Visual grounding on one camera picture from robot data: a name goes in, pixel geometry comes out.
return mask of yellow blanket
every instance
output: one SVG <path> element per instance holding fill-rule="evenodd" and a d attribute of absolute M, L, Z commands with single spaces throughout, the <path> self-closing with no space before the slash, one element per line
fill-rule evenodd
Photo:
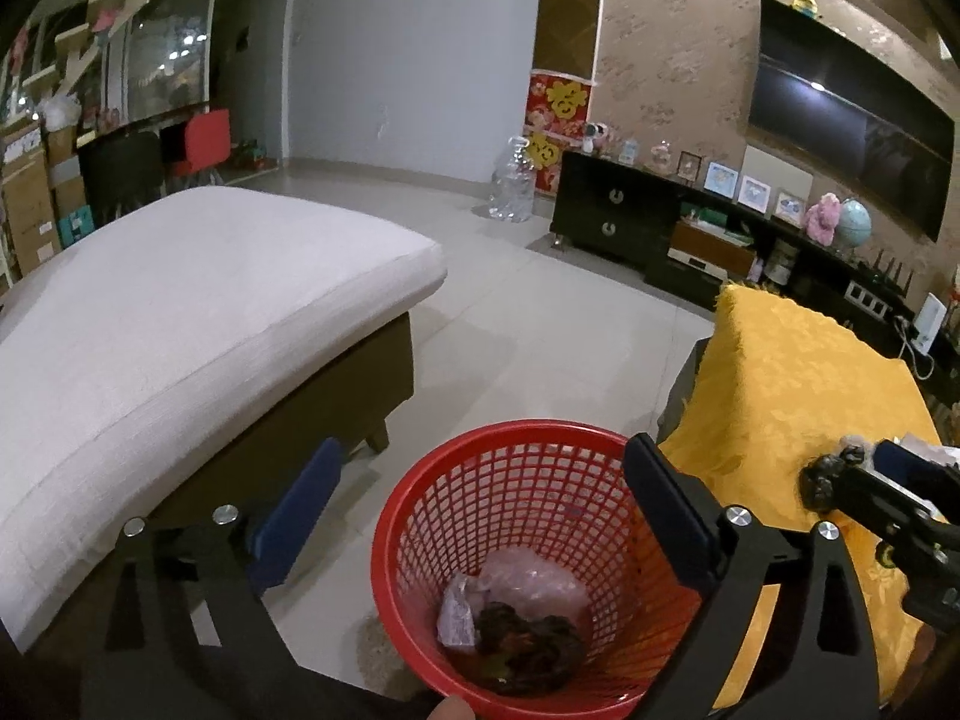
<path fill-rule="evenodd" d="M 912 433 L 939 445 L 916 384 L 833 319 L 746 287 L 723 290 L 716 330 L 683 420 L 661 450 L 704 480 L 724 506 L 742 504 L 765 525 L 809 530 L 797 477 L 853 434 L 877 442 Z M 893 691 L 920 623 L 899 605 L 904 575 L 874 559 L 878 539 L 838 512 L 874 631 L 880 694 Z M 776 588 L 765 587 L 718 707 L 739 700 L 760 654 Z"/>

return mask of white cable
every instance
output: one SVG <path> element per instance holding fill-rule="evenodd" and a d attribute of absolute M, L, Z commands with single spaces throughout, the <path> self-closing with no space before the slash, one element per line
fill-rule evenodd
<path fill-rule="evenodd" d="M 914 349 L 914 346 L 910 341 L 907 341 L 906 338 L 906 319 L 903 317 L 894 317 L 894 327 L 896 327 L 896 334 L 901 337 L 901 341 L 904 342 L 904 345 L 901 346 L 901 351 L 899 351 L 898 357 L 904 357 L 904 349 L 910 352 L 910 368 L 913 370 L 913 375 L 916 377 L 917 381 L 925 382 L 933 375 L 933 370 L 937 367 L 936 362 L 933 361 L 933 357 L 930 357 L 928 354 L 920 353 L 922 357 L 926 357 L 930 360 L 930 372 L 925 376 L 920 376 L 920 372 L 917 370 L 917 351 Z"/>

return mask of flat screen tv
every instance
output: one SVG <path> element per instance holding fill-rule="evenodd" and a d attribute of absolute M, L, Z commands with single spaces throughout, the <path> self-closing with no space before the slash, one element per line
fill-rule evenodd
<path fill-rule="evenodd" d="M 750 124 L 937 240 L 953 119 L 869 52 L 776 0 L 760 4 Z"/>

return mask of glass jar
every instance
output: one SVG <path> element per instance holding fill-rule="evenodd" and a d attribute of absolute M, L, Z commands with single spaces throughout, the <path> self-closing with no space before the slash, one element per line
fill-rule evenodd
<path fill-rule="evenodd" d="M 670 175 L 673 172 L 673 152 L 670 151 L 668 141 L 660 141 L 650 149 L 650 156 L 653 160 L 654 170 L 661 175 Z"/>

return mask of cabinet drawer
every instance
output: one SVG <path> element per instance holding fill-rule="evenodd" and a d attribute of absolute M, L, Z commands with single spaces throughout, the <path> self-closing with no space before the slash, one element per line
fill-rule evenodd
<path fill-rule="evenodd" d="M 640 183 L 635 170 L 593 160 L 589 170 L 572 170 L 570 177 L 564 174 L 560 189 L 564 200 L 588 203 L 602 210 L 636 211 L 642 201 Z"/>
<path fill-rule="evenodd" d="M 648 255 L 647 229 L 628 213 L 593 205 L 557 205 L 550 229 L 573 242 L 623 257 L 640 266 Z"/>

